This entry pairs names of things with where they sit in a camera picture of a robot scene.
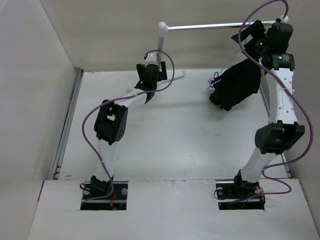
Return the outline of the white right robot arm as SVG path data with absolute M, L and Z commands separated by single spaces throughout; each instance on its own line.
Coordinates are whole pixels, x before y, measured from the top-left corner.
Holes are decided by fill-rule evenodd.
M 289 150 L 305 133 L 305 126 L 298 123 L 292 81 L 295 59 L 287 53 L 293 33 L 290 24 L 277 19 L 269 29 L 256 20 L 232 39 L 241 44 L 248 36 L 252 39 L 241 48 L 249 60 L 254 59 L 261 68 L 269 89 L 268 124 L 255 133 L 255 149 L 247 164 L 238 171 L 232 185 L 232 199 L 261 197 L 256 190 L 263 171 L 284 151 Z

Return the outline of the light blue clothes hanger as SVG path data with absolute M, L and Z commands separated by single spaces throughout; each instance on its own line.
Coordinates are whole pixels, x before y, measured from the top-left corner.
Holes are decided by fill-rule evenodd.
M 234 61 L 234 59 L 235 59 L 235 57 L 236 57 L 236 55 L 238 54 L 239 51 L 240 51 L 240 49 L 236 50 L 229 57 L 229 59 L 224 63 L 222 68 L 220 70 L 217 70 L 217 71 L 214 72 L 214 74 L 208 80 L 209 86 L 208 86 L 207 89 L 213 89 L 214 86 L 221 81 L 221 80 L 218 79 L 218 77 L 221 76 L 224 73 L 224 71 L 226 71 L 231 66 L 231 63 Z

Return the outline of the white metal clothes rack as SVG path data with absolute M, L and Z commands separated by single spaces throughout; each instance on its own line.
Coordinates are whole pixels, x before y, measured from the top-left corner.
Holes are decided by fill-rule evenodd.
M 270 26 L 275 23 L 275 20 L 262 21 L 263 24 Z M 249 27 L 252 25 L 253 21 L 247 21 L 244 26 Z M 238 29 L 242 26 L 241 22 L 233 22 L 233 23 L 212 23 L 212 24 L 195 24 L 195 25 L 179 25 L 179 26 L 168 26 L 164 21 L 159 22 L 158 24 L 158 43 L 157 49 L 162 51 L 164 45 L 164 38 L 169 31 L 185 31 L 185 30 L 210 30 L 210 29 Z M 227 69 L 231 64 L 232 60 L 235 58 L 237 53 L 240 50 L 236 50 L 225 62 L 224 66 L 221 68 L 219 73 L 222 73 L 223 70 Z M 157 55 L 157 63 L 160 65 L 160 61 L 162 59 L 161 52 Z

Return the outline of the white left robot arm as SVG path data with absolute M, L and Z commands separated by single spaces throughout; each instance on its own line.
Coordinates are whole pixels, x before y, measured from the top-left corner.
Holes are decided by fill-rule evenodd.
M 84 202 L 108 199 L 115 190 L 113 185 L 114 165 L 116 161 L 117 142 L 125 135 L 129 111 L 148 103 L 158 88 L 158 83 L 167 80 L 166 62 L 160 65 L 153 62 L 136 65 L 139 81 L 133 91 L 120 99 L 104 100 L 99 108 L 94 123 L 94 131 L 98 140 L 98 163 L 84 186 L 89 194 Z

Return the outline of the black trousers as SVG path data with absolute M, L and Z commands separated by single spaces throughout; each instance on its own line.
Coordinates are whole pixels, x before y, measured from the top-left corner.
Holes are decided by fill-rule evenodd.
M 209 100 L 221 109 L 230 111 L 232 107 L 258 92 L 261 70 L 251 60 L 246 59 L 227 69 L 216 81 Z

